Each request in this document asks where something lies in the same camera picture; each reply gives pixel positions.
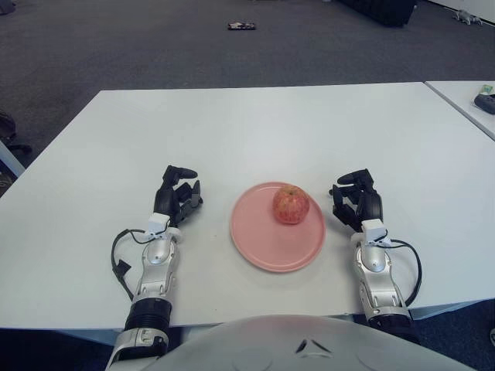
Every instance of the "apple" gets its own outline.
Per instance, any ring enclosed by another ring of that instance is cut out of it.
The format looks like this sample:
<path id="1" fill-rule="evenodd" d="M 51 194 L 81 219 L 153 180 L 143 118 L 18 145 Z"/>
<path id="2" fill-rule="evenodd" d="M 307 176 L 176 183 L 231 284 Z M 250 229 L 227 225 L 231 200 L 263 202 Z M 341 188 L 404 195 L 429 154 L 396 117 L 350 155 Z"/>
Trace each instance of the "apple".
<path id="1" fill-rule="evenodd" d="M 273 213 L 282 223 L 301 223 L 309 211 L 309 196 L 295 185 L 284 185 L 273 197 Z"/>

